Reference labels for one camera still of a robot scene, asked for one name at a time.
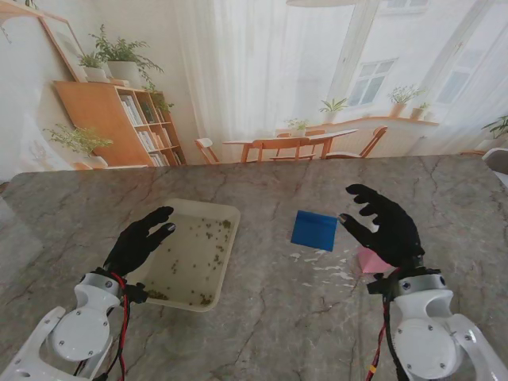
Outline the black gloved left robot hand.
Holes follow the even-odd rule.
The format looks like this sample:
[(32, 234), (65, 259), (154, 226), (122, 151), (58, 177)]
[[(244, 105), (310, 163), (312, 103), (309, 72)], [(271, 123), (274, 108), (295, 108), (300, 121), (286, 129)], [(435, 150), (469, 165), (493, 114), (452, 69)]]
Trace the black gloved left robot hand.
[(102, 267), (121, 277), (138, 269), (175, 231), (175, 224), (168, 221), (173, 212), (172, 207), (161, 206), (130, 224), (121, 232)]

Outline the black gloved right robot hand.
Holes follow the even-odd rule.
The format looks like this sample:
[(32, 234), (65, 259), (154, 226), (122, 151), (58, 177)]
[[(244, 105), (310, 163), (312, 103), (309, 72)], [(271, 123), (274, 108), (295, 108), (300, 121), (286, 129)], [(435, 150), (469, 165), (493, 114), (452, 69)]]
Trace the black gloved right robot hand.
[(396, 202), (363, 184), (352, 184), (346, 191), (361, 205), (360, 215), (372, 216), (378, 227), (373, 232), (349, 214), (340, 214), (339, 222), (365, 248), (375, 252), (381, 260), (401, 269), (422, 265), (425, 251), (421, 246), (418, 228), (409, 214)]

